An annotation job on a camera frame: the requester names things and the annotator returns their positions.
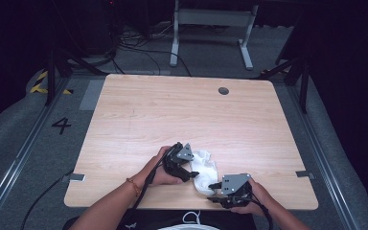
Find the printed number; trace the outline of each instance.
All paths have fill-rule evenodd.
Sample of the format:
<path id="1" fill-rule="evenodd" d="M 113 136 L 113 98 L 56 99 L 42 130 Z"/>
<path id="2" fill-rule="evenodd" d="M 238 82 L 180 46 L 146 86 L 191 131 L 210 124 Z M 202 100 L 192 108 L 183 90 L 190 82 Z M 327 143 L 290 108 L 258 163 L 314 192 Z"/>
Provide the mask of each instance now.
<path id="1" fill-rule="evenodd" d="M 61 131 L 59 132 L 60 135 L 64 132 L 64 129 L 70 127 L 71 125 L 67 125 L 68 118 L 62 118 L 58 122 L 52 124 L 52 127 L 61 127 Z"/>

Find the light wood surface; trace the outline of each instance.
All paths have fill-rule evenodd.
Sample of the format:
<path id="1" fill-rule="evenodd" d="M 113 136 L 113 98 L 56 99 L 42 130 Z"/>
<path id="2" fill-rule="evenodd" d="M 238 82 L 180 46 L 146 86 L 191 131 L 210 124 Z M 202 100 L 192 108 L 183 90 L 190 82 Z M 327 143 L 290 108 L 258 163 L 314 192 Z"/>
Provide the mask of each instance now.
<path id="1" fill-rule="evenodd" d="M 305 167 L 271 82 L 129 75 L 104 82 L 74 171 L 85 180 L 70 183 L 65 204 L 90 206 L 176 142 L 209 151 L 219 180 L 250 173 L 288 209 L 318 206 L 310 180 L 296 176 Z M 139 208 L 221 209 L 192 180 L 149 188 Z"/>

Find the orange bracelet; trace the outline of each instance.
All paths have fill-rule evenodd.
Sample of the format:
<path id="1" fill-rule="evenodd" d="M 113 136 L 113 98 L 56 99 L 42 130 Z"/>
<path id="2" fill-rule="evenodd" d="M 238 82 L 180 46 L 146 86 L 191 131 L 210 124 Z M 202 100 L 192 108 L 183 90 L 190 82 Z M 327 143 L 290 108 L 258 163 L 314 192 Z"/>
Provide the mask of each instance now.
<path id="1" fill-rule="evenodd" d="M 127 178 L 126 181 L 133 184 L 134 190 L 136 191 L 136 197 L 139 196 L 140 193 L 142 193 L 142 190 L 139 189 L 139 186 L 137 186 L 137 184 L 135 184 L 132 179 Z"/>

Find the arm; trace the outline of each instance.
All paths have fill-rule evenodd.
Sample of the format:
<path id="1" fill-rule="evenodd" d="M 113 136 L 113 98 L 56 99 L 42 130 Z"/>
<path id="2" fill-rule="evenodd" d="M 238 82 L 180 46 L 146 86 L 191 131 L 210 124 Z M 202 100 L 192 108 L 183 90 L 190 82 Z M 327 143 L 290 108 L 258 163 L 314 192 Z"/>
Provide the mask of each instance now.
<path id="1" fill-rule="evenodd" d="M 273 221 L 276 222 L 281 229 L 309 229 L 306 224 L 277 202 L 268 193 L 265 187 L 255 182 L 253 179 L 249 179 L 249 183 L 252 186 L 252 191 L 255 197 L 268 209 L 268 213 L 273 218 Z M 251 213 L 259 216 L 264 215 L 262 209 L 252 202 L 250 202 L 246 207 L 232 208 L 231 211 L 239 214 Z"/>
<path id="2" fill-rule="evenodd" d="M 146 177 L 168 148 L 169 147 L 161 148 L 158 154 L 153 156 L 141 171 L 131 177 L 140 190 L 142 190 L 145 184 Z M 151 185 L 179 183 L 182 183 L 181 179 L 166 174 L 163 167 L 159 167 Z M 135 199 L 136 190 L 134 185 L 126 181 L 89 207 L 70 229 L 114 230 L 118 226 L 129 205 Z"/>

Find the grommet hole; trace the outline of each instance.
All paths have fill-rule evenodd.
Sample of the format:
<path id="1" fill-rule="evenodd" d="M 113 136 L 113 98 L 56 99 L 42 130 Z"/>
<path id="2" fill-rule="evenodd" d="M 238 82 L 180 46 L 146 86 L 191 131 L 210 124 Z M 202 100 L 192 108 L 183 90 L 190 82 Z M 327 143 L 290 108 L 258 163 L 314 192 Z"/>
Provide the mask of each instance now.
<path id="1" fill-rule="evenodd" d="M 218 92 L 221 94 L 221 95 L 227 95 L 229 93 L 229 89 L 226 88 L 226 87 L 220 87 L 218 89 Z"/>

